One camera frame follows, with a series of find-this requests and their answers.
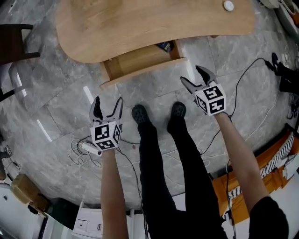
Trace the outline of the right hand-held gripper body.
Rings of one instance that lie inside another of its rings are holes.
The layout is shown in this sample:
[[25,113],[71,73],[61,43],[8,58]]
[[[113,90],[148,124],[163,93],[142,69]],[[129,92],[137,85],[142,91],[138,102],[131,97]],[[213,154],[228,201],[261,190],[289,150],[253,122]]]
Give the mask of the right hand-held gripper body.
[[214,81],[195,92],[196,103],[205,114],[212,116],[226,110],[226,95],[220,84]]

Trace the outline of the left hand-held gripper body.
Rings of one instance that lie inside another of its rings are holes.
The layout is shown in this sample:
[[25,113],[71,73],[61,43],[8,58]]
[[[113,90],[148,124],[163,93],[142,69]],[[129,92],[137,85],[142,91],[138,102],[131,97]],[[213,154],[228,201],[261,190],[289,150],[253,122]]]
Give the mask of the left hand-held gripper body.
[[121,136],[120,120],[104,122],[93,120],[91,136],[93,144],[99,151],[106,151],[118,147]]

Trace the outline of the wooden drawer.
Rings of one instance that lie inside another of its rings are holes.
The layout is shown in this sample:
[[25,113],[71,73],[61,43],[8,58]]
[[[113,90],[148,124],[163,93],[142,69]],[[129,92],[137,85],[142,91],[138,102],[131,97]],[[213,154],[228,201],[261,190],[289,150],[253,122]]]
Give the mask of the wooden drawer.
[[172,42],[173,48],[170,52],[150,45],[101,62],[104,82],[100,88],[104,89],[149,71],[186,62],[187,58],[183,56],[179,42]]

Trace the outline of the person's left forearm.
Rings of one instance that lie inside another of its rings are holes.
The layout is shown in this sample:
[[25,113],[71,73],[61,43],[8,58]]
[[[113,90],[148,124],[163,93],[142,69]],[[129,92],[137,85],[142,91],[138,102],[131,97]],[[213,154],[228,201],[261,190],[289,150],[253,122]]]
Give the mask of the person's left forearm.
[[113,149],[102,154],[100,204],[103,239],[129,239],[125,198]]

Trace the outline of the person's right forearm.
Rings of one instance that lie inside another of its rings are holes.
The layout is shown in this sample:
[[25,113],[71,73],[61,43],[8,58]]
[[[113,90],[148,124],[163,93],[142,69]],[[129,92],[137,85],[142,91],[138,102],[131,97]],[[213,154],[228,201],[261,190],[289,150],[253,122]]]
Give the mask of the person's right forearm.
[[257,160],[230,118],[223,112],[214,117],[220,127],[231,166],[250,212],[258,201],[269,196],[261,178]]

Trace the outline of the wooden coffee table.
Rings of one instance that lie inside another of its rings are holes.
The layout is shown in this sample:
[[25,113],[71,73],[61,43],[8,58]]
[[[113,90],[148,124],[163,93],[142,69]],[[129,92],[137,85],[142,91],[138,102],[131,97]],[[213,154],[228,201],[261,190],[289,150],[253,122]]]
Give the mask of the wooden coffee table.
[[160,42],[196,36],[246,35],[255,17],[250,0],[60,0],[59,44],[68,57],[98,63]]

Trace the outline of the white cabinet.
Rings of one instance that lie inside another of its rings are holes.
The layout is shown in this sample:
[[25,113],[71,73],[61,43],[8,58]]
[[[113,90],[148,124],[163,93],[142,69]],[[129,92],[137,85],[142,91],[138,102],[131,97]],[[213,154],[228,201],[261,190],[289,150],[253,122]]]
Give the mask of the white cabinet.
[[[146,239],[143,229],[143,216],[134,209],[129,209],[127,214],[127,228],[129,239]],[[72,239],[102,239],[103,238],[102,209],[99,204],[80,203]]]

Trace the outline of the white power strip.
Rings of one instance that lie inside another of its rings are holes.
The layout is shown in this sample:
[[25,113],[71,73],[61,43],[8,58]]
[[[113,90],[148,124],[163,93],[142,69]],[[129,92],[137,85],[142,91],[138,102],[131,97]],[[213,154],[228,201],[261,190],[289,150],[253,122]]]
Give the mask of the white power strip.
[[88,151],[89,153],[94,154],[94,155],[97,155],[97,156],[101,156],[102,155],[102,152],[96,146],[94,146],[91,143],[83,142],[82,148],[84,150]]

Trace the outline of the person's left black shoe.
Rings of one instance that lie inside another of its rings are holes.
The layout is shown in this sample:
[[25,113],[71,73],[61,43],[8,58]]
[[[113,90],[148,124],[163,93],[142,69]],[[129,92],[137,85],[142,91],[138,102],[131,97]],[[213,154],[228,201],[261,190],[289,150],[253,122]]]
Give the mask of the person's left black shoe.
[[131,115],[138,125],[150,121],[145,107],[141,104],[135,105],[132,108]]

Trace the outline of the person's black shoe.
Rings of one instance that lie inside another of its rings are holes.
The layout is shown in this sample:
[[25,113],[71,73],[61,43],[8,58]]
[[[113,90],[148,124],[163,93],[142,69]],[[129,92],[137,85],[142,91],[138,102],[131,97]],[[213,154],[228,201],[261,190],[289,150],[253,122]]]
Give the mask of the person's black shoe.
[[132,108],[131,115],[138,125],[150,121],[145,107],[141,104],[135,105]]
[[175,102],[171,109],[171,119],[182,118],[184,119],[186,114],[186,106],[182,102]]

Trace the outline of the person's right black shoe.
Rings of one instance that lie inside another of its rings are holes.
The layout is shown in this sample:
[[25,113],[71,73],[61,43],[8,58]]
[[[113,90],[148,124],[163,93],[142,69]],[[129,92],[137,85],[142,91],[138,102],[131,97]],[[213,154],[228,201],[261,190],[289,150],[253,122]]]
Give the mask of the person's right black shoe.
[[182,118],[184,119],[186,114],[186,106],[182,102],[175,102],[171,109],[171,119]]

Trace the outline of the dark blue flat item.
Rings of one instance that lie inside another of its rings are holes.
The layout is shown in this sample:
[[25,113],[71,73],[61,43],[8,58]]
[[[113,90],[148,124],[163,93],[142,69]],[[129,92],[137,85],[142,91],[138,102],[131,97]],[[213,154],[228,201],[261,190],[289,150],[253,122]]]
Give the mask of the dark blue flat item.
[[174,49],[173,41],[157,43],[156,46],[167,53],[171,52]]

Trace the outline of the person's black trousers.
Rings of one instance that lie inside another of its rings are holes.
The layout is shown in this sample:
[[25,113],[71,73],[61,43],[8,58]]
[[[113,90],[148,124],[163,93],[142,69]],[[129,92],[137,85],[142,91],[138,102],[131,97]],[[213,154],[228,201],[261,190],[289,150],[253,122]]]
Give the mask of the person's black trousers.
[[151,239],[228,239],[211,179],[185,119],[172,117],[167,130],[183,166],[185,211],[177,210],[167,188],[156,128],[150,121],[140,123],[142,208]]

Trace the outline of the dark green container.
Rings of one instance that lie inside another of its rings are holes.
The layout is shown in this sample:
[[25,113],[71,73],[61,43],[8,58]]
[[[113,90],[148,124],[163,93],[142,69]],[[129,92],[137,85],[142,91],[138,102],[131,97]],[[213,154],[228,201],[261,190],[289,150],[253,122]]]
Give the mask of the dark green container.
[[72,239],[79,206],[64,198],[51,199],[47,210],[53,229],[50,239]]

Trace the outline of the cardboard box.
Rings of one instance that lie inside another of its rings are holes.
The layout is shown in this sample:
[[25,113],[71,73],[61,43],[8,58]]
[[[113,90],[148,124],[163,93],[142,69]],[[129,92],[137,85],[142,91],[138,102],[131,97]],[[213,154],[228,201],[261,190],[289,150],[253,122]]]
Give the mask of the cardboard box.
[[33,212],[36,211],[37,214],[47,217],[45,213],[50,207],[50,200],[25,174],[19,174],[11,182],[10,190],[21,203],[29,206]]

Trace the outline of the white fabric item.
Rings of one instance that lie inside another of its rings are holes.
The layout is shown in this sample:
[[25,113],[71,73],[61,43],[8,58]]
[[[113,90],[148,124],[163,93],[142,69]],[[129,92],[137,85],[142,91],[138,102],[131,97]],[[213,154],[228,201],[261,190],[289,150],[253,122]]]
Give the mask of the white fabric item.
[[282,175],[289,180],[299,168],[299,153],[283,157],[282,162],[284,163]]

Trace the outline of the dark wooden desk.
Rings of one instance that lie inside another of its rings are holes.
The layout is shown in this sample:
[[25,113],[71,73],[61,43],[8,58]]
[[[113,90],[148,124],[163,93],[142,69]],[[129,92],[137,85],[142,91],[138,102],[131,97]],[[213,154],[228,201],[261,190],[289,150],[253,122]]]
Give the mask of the dark wooden desk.
[[39,52],[25,52],[22,31],[32,30],[33,27],[31,24],[0,24],[0,102],[24,90],[23,86],[19,86],[6,93],[2,91],[2,79],[8,73],[11,64],[40,57]]

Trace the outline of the person's black shirt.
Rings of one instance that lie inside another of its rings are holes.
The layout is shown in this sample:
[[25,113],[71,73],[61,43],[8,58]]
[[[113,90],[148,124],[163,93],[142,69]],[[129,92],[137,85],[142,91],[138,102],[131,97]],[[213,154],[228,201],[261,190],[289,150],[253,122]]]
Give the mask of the person's black shirt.
[[249,239],[288,239],[284,212],[271,197],[259,200],[249,214]]

